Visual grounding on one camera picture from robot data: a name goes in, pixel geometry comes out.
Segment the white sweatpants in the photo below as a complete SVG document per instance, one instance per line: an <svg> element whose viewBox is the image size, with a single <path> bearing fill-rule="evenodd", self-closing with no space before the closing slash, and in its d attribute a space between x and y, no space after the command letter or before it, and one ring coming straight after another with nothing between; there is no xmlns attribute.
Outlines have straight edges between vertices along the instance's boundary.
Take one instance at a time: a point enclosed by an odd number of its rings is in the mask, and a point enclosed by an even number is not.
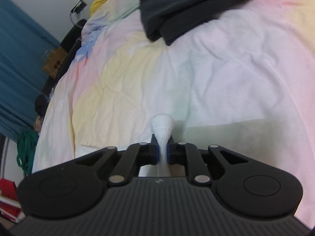
<svg viewBox="0 0 315 236"><path fill-rule="evenodd" d="M169 177L170 169L168 165L167 143L174 128L172 116L166 113L156 114L152 117L152 131L157 139L159 147L159 159L157 165L145 165L141 167L140 177Z"/></svg>

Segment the black sofa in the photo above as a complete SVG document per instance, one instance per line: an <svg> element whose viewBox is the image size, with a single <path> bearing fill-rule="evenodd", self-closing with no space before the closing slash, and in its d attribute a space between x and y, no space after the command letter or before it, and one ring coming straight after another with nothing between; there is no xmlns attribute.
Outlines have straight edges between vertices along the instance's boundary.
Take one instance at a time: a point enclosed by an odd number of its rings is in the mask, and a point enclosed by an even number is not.
<svg viewBox="0 0 315 236"><path fill-rule="evenodd" d="M42 93L49 96L57 82L67 72L77 50L81 47L81 32L87 20L82 19L75 24L64 37L59 47L46 51L42 70L49 75Z"/></svg>

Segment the green garment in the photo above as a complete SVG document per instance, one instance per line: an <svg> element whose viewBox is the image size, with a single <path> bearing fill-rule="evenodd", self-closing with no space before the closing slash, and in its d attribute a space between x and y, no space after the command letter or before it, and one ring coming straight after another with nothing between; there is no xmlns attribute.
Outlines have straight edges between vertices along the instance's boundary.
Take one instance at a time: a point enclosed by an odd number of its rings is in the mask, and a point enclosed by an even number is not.
<svg viewBox="0 0 315 236"><path fill-rule="evenodd" d="M17 139L17 164L27 176L32 173L38 138L36 131L26 130Z"/></svg>

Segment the right blue curtain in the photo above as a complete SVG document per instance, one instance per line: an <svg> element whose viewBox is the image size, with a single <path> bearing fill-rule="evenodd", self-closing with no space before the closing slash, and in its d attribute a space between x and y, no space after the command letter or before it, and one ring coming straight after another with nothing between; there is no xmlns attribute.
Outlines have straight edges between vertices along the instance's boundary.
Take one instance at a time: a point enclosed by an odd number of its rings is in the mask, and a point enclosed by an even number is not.
<svg viewBox="0 0 315 236"><path fill-rule="evenodd" d="M46 51L60 43L11 0L1 0L1 134L16 141L37 116L35 99L48 75Z"/></svg>

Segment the red garment on rack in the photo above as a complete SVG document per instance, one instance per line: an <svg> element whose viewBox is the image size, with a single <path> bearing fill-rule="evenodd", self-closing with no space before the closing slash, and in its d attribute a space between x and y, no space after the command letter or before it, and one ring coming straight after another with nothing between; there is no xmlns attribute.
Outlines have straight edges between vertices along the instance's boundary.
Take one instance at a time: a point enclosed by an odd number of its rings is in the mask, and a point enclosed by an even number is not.
<svg viewBox="0 0 315 236"><path fill-rule="evenodd" d="M23 218L21 206L18 202L15 182L1 179L1 216L13 223L19 223Z"/></svg>

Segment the wall socket with plug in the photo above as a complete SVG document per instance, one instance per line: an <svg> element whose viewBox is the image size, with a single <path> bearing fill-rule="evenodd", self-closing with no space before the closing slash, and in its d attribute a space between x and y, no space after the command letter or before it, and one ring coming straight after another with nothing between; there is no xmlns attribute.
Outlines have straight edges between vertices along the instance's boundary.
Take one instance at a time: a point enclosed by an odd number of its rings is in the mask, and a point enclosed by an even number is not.
<svg viewBox="0 0 315 236"><path fill-rule="evenodd" d="M69 14L69 18L70 18L71 23L74 26L76 26L77 23L73 19L73 14L80 14L86 6L87 6L87 4L86 4L86 2L84 2L84 0L79 0L77 2L77 4L71 9L70 14Z"/></svg>

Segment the pastel tie-dye bed sheet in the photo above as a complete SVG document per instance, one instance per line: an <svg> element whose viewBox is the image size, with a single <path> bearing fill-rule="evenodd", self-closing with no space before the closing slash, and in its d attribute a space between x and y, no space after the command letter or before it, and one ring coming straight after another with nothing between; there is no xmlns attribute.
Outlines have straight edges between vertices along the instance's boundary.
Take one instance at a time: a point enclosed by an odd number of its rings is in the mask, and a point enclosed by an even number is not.
<svg viewBox="0 0 315 236"><path fill-rule="evenodd" d="M109 0L57 83L33 171L151 139L218 144L299 179L296 217L314 226L314 0L251 0L178 38L149 41L139 0Z"/></svg>

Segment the brown paper bag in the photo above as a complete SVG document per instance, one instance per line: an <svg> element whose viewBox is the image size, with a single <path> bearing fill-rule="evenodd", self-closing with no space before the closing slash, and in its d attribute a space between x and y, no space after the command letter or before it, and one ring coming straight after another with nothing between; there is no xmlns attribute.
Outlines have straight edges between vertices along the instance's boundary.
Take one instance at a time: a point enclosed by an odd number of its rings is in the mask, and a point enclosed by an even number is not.
<svg viewBox="0 0 315 236"><path fill-rule="evenodd" d="M43 59L43 71L51 78L55 79L66 56L67 52L62 47L58 47L54 50L46 50L45 58Z"/></svg>

